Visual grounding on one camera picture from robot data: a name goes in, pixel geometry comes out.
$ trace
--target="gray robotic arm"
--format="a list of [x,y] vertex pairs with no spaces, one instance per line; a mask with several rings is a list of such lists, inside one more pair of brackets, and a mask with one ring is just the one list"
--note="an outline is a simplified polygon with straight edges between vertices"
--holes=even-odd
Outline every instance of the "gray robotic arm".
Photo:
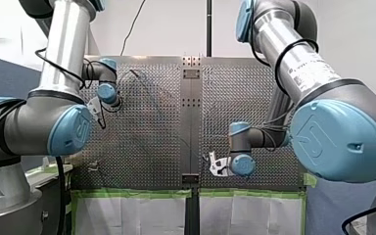
[[[253,44],[275,70],[270,118],[287,109],[285,96],[294,103],[290,133],[285,135],[300,162],[328,180],[376,180],[376,95],[361,81],[337,75],[316,53],[315,35],[316,21],[303,3],[243,1],[237,38]],[[231,124],[232,161],[246,163],[249,158],[250,163],[252,148],[270,147],[271,142],[256,142],[264,136],[260,132],[247,123]],[[282,135],[273,138],[277,145],[284,143]]]
[[[36,4],[36,12],[43,6],[35,0],[21,2]],[[16,221],[0,226],[0,234],[41,233],[41,194],[31,192],[21,156],[66,156],[83,149],[92,119],[79,95],[84,80],[99,80],[100,102],[109,107],[118,104],[116,62],[104,59],[83,66],[96,5],[87,0],[55,0],[51,6],[53,10],[44,14],[52,21],[39,86],[26,101],[0,99],[0,224]],[[44,19],[44,15],[35,17]]]

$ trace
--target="perforated metal panel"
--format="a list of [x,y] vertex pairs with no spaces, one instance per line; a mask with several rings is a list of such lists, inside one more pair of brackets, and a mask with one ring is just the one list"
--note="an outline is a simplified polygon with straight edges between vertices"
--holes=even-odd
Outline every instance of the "perforated metal panel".
[[[203,117],[201,154],[215,151],[218,158],[229,155],[229,124],[247,121],[262,124],[274,85],[271,69],[255,59],[203,59]],[[201,187],[299,190],[303,185],[301,166],[290,147],[274,153],[253,150],[257,173],[250,178],[214,177],[200,157]]]
[[[303,185],[291,148],[254,150],[258,169],[249,179],[214,177],[203,161],[209,151],[228,156],[231,122],[263,122],[274,83],[271,69],[254,59],[197,58],[201,65],[194,69],[189,58],[112,58],[118,61],[124,105],[117,114],[105,112],[105,130],[94,124],[90,142],[74,161],[74,189],[180,189],[182,173],[197,172],[201,187],[299,190]],[[189,70],[199,70],[200,77],[184,77]],[[83,97],[90,100],[96,88],[97,82]]]
[[[104,112],[105,130],[94,123],[77,158],[73,188],[179,189],[181,58],[112,58],[123,107]],[[85,100],[95,96],[97,85],[83,90]]]

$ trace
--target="green tape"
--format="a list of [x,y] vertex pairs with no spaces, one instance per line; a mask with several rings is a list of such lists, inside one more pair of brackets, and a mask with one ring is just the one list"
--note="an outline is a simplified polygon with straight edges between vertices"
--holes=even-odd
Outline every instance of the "green tape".
[[178,199],[190,198],[191,190],[132,190],[132,189],[112,189],[102,188],[95,190],[75,190],[71,191],[74,198],[137,198],[137,199]]
[[302,199],[305,197],[305,192],[277,192],[269,190],[246,189],[201,189],[200,196],[207,198],[229,198],[234,196],[247,196],[258,198]]
[[49,166],[49,167],[45,167],[43,172],[44,173],[58,173],[58,169],[56,166]]
[[304,185],[314,188],[316,187],[316,183],[317,183],[317,178],[315,176],[313,176],[310,173],[304,174]]

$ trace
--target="metal frame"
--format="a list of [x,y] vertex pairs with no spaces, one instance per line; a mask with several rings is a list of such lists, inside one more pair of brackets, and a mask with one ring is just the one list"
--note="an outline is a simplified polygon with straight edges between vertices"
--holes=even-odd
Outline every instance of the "metal frame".
[[[161,106],[161,109],[164,109],[165,112],[172,113],[171,117],[176,119],[176,122],[173,122],[173,124],[175,132],[179,132],[177,136],[178,140],[176,140],[176,145],[179,149],[175,151],[172,149],[175,146],[172,148],[163,146],[165,154],[168,151],[173,151],[172,153],[175,154],[172,159],[166,159],[167,161],[171,161],[171,163],[156,159],[159,155],[154,150],[149,152],[148,157],[150,158],[147,158],[146,156],[134,156],[134,159],[132,159],[131,156],[124,157],[126,153],[120,151],[123,150],[123,147],[119,144],[126,144],[129,142],[121,142],[121,140],[120,142],[112,142],[111,139],[118,138],[119,136],[125,136],[124,138],[127,138],[129,137],[128,134],[131,134],[132,128],[137,129],[140,127],[140,125],[137,124],[137,121],[146,122],[146,120],[143,119],[144,117],[140,117],[145,114],[141,112],[143,109],[146,110],[147,116],[151,114],[150,112],[155,111],[155,108],[145,103],[145,106],[143,107],[124,107],[122,113],[119,113],[116,116],[108,115],[108,128],[106,130],[100,130],[98,126],[94,126],[94,136],[89,143],[87,150],[82,153],[83,156],[81,157],[79,167],[75,168],[76,174],[73,175],[72,179],[72,186],[75,186],[75,189],[92,188],[91,184],[94,184],[93,186],[96,188],[103,185],[105,187],[129,187],[134,189],[155,190],[191,189],[192,197],[188,198],[186,201],[185,234],[200,233],[199,189],[201,187],[240,187],[278,191],[303,191],[305,189],[302,175],[304,169],[299,165],[298,160],[294,157],[290,148],[278,150],[274,154],[267,153],[265,150],[254,151],[254,157],[258,158],[258,165],[274,165],[275,169],[270,172],[268,168],[263,168],[264,175],[258,174],[250,179],[239,178],[237,176],[211,178],[209,168],[205,167],[207,163],[204,162],[203,155],[206,156],[208,154],[207,149],[210,146],[208,144],[210,142],[210,137],[207,128],[210,126],[211,128],[218,128],[218,130],[221,130],[221,133],[219,134],[226,135],[230,121],[246,120],[253,124],[264,121],[274,84],[271,69],[260,66],[255,59],[199,57],[109,58],[117,60],[119,76],[129,69],[147,71],[150,73],[148,75],[152,76],[153,83],[156,84],[154,85],[156,91],[164,89],[166,92],[167,88],[161,87],[161,85],[167,85],[168,87],[173,87],[173,89],[177,87],[177,91],[172,90],[170,92],[174,95],[170,102],[171,104],[169,102],[164,102],[164,106]],[[90,59],[98,60],[99,57],[92,57]],[[164,72],[164,70],[169,70],[169,65],[172,67],[170,70],[172,74]],[[174,80],[171,81],[171,84],[167,84],[167,79],[170,78]],[[91,98],[90,96],[95,94],[94,89],[96,89],[96,87],[97,86],[93,85],[92,90],[84,91],[84,97],[86,99]],[[143,94],[137,93],[136,91],[134,92],[133,95],[138,95],[137,98],[139,100],[146,98]],[[223,101],[221,104],[224,102],[226,103],[225,106],[220,107],[224,109],[229,107],[231,103],[243,104],[245,103],[244,101],[248,101],[250,104],[246,104],[246,106],[248,105],[247,107],[245,106],[248,109],[240,109],[240,112],[236,109],[220,110],[220,112],[227,112],[230,115],[232,113],[235,114],[234,119],[231,119],[232,117],[227,118],[220,113],[216,113],[216,116],[214,117],[209,117],[208,112],[211,109],[212,102],[219,102],[219,100]],[[134,122],[136,123],[136,127],[127,126],[126,128],[123,128],[118,122],[124,121],[126,117],[125,112],[133,112],[135,116],[139,116],[134,118],[142,118],[142,120]],[[145,124],[155,126],[154,123],[150,122],[146,122]],[[216,144],[218,146],[223,146],[223,148],[227,147],[228,149],[228,142],[226,142],[226,138],[223,139],[224,140],[220,139],[216,141]],[[228,156],[228,151],[226,153],[227,156],[222,156],[224,153],[221,151],[218,153],[220,153],[220,156],[217,157]],[[101,154],[107,154],[111,159],[111,164],[105,168],[106,170],[109,170],[109,172],[100,170],[101,166],[94,165],[93,163],[95,160],[100,159],[100,156],[98,155]],[[176,161],[178,162],[177,170],[172,169],[175,166]],[[132,168],[137,165],[140,168],[147,169],[147,166],[143,165],[145,164],[144,162],[149,162],[151,164],[152,168],[149,169],[150,172],[147,174],[127,175],[127,178],[125,179],[127,180],[127,183],[125,184],[121,184],[119,181],[111,181],[110,184],[105,185],[101,180],[102,176],[98,176],[107,173],[111,174],[116,180],[118,180],[120,178],[118,173],[121,173],[119,171],[125,168]],[[97,167],[91,169],[89,168],[90,165]],[[178,175],[171,177],[165,176],[172,173],[177,173]],[[168,182],[166,180],[155,180],[161,179],[163,177],[161,174],[164,175],[164,179],[168,180]],[[132,181],[138,179],[147,180],[149,178],[148,176],[153,176],[154,180],[148,180],[143,184],[138,184],[137,182]]]

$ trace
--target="vertical metal pole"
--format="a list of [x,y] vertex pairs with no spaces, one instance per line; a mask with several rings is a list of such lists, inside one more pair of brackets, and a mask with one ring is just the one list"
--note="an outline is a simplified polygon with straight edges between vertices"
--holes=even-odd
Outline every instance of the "vertical metal pole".
[[207,57],[212,56],[212,0],[207,0]]

